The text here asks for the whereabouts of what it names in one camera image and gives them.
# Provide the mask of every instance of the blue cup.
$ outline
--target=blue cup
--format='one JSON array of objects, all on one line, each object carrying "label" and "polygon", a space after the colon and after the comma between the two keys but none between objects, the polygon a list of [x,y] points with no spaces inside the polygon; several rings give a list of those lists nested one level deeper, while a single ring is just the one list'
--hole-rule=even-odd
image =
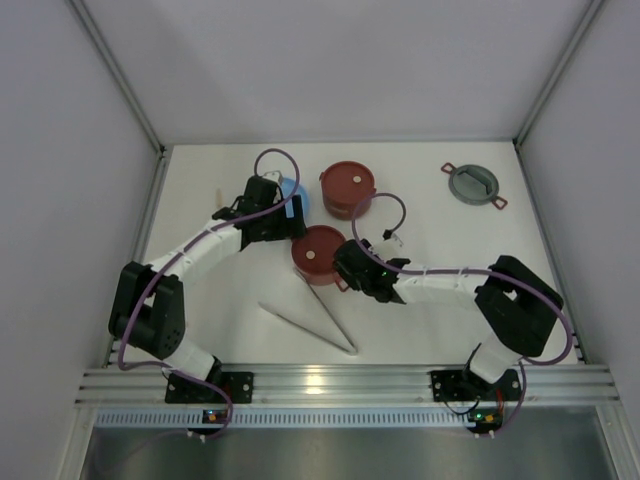
[{"label": "blue cup", "polygon": [[[292,178],[284,177],[282,179],[282,184],[280,188],[282,189],[282,195],[286,198],[289,196],[291,191],[293,190],[293,186],[296,184],[296,181]],[[305,218],[307,218],[307,214],[309,213],[309,195],[307,191],[304,189],[302,185],[298,185],[298,190],[296,190],[296,195],[300,195],[300,200],[302,200],[302,214]],[[287,218],[293,218],[293,205],[291,205],[291,200],[287,202],[284,206],[287,212]]]}]

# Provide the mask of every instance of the white enclosure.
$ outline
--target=white enclosure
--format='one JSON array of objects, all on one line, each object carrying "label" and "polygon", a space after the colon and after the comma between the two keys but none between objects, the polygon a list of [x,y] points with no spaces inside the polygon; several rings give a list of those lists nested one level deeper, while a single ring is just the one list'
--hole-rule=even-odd
[{"label": "white enclosure", "polygon": [[[576,349],[528,370],[524,405],[593,408],[617,476],[640,478],[637,0],[9,0],[0,13],[0,358],[17,369],[2,478],[78,478],[103,403],[162,402],[155,370],[112,364],[118,274],[195,233],[220,196],[230,204],[266,146],[300,161],[309,225],[351,237],[317,178],[355,160],[407,201],[398,233],[413,260],[486,267],[513,254],[556,286]],[[445,162],[490,168],[508,207],[458,202]],[[398,213],[377,201],[362,233]],[[257,308],[269,299],[340,341],[291,271],[288,243],[252,245],[187,295],[187,335],[231,371],[253,363],[265,403],[298,381],[265,364],[315,364],[329,384],[378,372],[431,395],[421,368],[463,363],[490,332],[472,314],[322,287],[361,349],[345,356]],[[544,357],[564,339],[558,324]]]}]

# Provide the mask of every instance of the metal extrusion bar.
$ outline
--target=metal extrusion bar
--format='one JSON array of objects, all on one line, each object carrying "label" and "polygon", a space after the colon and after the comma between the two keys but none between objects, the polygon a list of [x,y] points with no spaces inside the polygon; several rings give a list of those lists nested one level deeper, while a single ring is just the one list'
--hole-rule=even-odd
[{"label": "metal extrusion bar", "polygon": [[133,89],[129,85],[129,82],[126,79],[122,68],[120,68],[113,53],[111,52],[111,49],[107,45],[107,42],[104,39],[104,35],[102,35],[102,32],[100,32],[100,29],[93,19],[91,12],[87,8],[83,0],[66,0],[66,2],[71,8],[74,16],[80,23],[80,26],[83,28],[83,30],[86,32],[86,34],[89,36],[89,39],[95,46],[98,54],[100,55],[100,58],[104,62],[107,70],[120,89],[125,102],[131,108],[133,116],[136,118],[136,120],[144,130],[149,143],[151,143],[151,146],[157,153],[162,153],[164,147],[160,143],[158,135],[156,135],[156,132],[153,129],[149,118],[144,113],[140,102],[133,93]]},{"label": "metal extrusion bar", "polygon": [[[252,407],[442,407],[433,401],[428,372],[446,366],[226,365],[252,371]],[[618,405],[607,367],[573,365],[526,368],[525,407]],[[85,373],[78,406],[131,407],[164,403],[166,380],[157,369]]]},{"label": "metal extrusion bar", "polygon": [[153,180],[151,181],[147,201],[145,203],[144,210],[142,211],[142,220],[136,233],[136,240],[131,252],[131,259],[136,262],[141,262],[143,260],[145,250],[149,244],[151,228],[153,227],[153,221],[158,209],[158,203],[160,202],[162,187],[164,186],[164,181],[167,177],[169,161],[171,160],[172,153],[173,147],[160,155],[158,164],[156,165],[156,169],[153,173]]},{"label": "metal extrusion bar", "polygon": [[584,10],[582,17],[580,18],[578,24],[569,37],[569,41],[561,50],[558,60],[554,64],[549,77],[547,77],[540,92],[536,96],[533,106],[527,113],[525,121],[520,127],[520,130],[518,131],[518,134],[514,139],[514,143],[517,146],[521,146],[527,139],[527,136],[533,129],[533,126],[540,116],[540,113],[542,112],[545,105],[549,101],[549,98],[558,86],[560,79],[567,70],[567,67],[571,64],[571,61],[575,57],[580,46],[583,44],[587,33],[594,25],[596,19],[598,18],[598,15],[600,14],[600,12],[602,12],[607,1],[608,0],[591,0],[591,2],[589,2],[589,5]]},{"label": "metal extrusion bar", "polygon": [[97,411],[93,408],[75,410],[73,426],[55,477],[58,480],[80,478],[96,416]]},{"label": "metal extrusion bar", "polygon": [[607,405],[596,411],[618,478],[640,479],[638,444],[623,407]]}]

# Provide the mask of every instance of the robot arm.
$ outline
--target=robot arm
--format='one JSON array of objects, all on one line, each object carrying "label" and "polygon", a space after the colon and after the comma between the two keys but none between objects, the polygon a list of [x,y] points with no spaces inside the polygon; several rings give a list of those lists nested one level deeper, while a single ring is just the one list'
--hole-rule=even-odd
[{"label": "robot arm", "polygon": [[[427,268],[395,258],[398,239],[385,237],[377,245],[366,240],[363,244],[387,265],[426,273]],[[452,275],[398,274],[369,258],[355,240],[338,249],[334,267],[349,287],[379,302],[429,302],[479,311],[493,333],[474,350],[465,367],[468,387],[478,392],[490,391],[523,356],[540,356],[556,321],[556,315],[540,299],[510,283],[462,271]],[[518,259],[503,255],[488,269],[526,283],[562,308],[562,298]]]},{"label": "robot arm", "polygon": [[[299,195],[291,200],[292,218],[286,216],[283,205],[260,218],[238,220],[281,201],[281,179],[279,172],[252,176],[244,194],[231,207],[216,212],[198,234],[147,265],[137,262],[126,265],[120,274],[109,320],[111,334],[122,338],[143,290],[157,272],[173,261],[140,311],[129,343],[192,377],[217,384],[220,361],[185,337],[184,288],[251,243],[297,238],[306,233]],[[218,227],[230,220],[236,223]]]}]

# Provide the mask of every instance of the red handle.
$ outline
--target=red handle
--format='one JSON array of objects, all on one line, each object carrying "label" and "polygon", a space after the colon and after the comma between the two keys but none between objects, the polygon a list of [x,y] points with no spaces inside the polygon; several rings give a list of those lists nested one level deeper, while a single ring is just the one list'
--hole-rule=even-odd
[{"label": "red handle", "polygon": [[349,290],[349,285],[347,285],[346,287],[341,287],[340,283],[344,282],[344,280],[342,280],[342,277],[340,275],[338,275],[338,272],[333,272],[333,283],[336,284],[336,287],[338,287],[338,290],[340,290],[341,292],[346,292],[347,290]]},{"label": "red handle", "polygon": [[447,162],[440,167],[440,170],[446,173],[447,175],[451,175],[453,172],[456,171],[456,167],[452,163]]},{"label": "red handle", "polygon": [[494,198],[493,200],[491,200],[491,203],[493,203],[493,206],[496,207],[498,210],[504,210],[504,207],[509,205],[509,202],[502,197]]}]

